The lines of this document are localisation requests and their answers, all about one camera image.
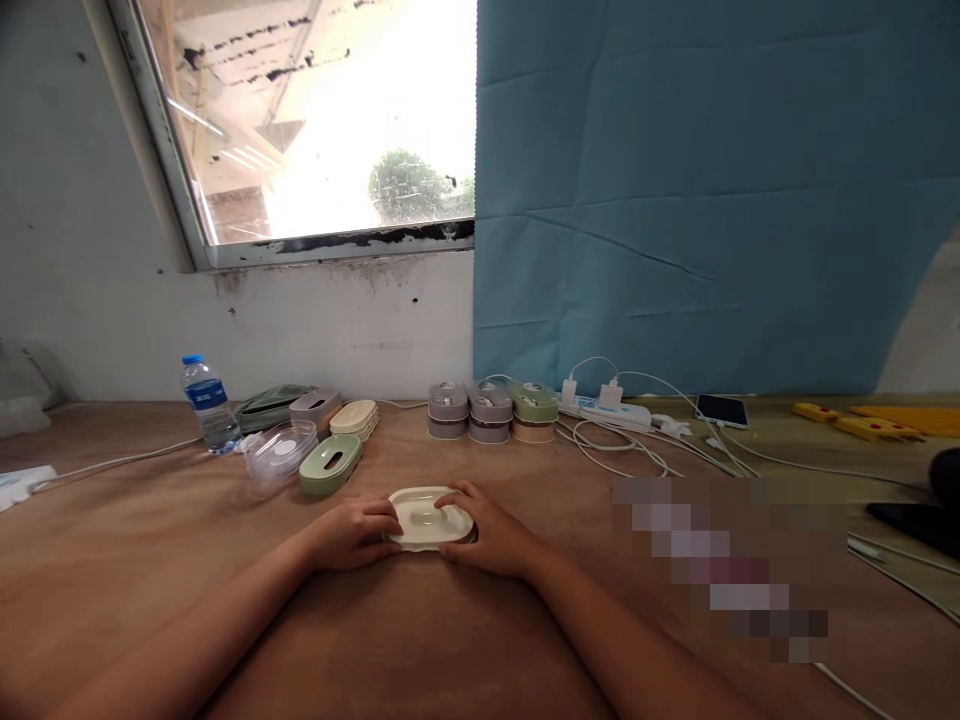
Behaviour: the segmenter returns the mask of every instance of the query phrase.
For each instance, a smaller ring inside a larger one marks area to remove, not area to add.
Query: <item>blue curtain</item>
[[[477,376],[875,387],[960,217],[960,1],[479,8]]]

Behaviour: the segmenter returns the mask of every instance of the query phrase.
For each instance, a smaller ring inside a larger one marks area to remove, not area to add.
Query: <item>yellow object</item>
[[[850,412],[916,428],[924,435],[930,435],[931,437],[960,438],[960,409],[957,408],[874,407],[863,405],[850,408]]]
[[[871,442],[923,442],[919,430],[894,423],[883,418],[842,417],[837,420],[837,430],[843,430]]]
[[[813,420],[814,422],[836,422],[840,418],[840,413],[836,410],[831,410],[830,408],[821,407],[820,405],[814,405],[813,403],[796,403],[793,406],[793,411],[797,415],[801,415],[808,420]]]

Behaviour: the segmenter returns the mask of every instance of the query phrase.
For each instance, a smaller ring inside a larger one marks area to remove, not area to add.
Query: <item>black object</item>
[[[944,450],[933,459],[930,487],[945,508],[958,514],[960,524],[960,448]]]
[[[922,503],[870,503],[867,512],[960,562],[960,515]]]
[[[747,406],[743,400],[719,395],[697,395],[697,417],[701,420],[723,421],[731,427],[746,429]]]

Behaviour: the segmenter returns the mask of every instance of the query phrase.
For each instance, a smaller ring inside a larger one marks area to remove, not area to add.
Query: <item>hand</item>
[[[539,558],[549,552],[546,543],[472,482],[457,480],[449,487],[460,492],[444,495],[434,507],[456,505],[465,510],[477,524],[479,535],[472,544],[445,543],[440,554],[495,575],[527,578]]]
[[[386,496],[351,498],[328,510],[300,535],[317,570],[353,570],[400,552],[382,534],[403,535],[397,511]]]

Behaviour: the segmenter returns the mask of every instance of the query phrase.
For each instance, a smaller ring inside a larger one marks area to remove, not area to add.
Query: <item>water bottle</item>
[[[207,449],[223,455],[240,442],[240,425],[227,402],[220,378],[203,363],[203,355],[186,355],[180,375],[183,391],[200,421]]]

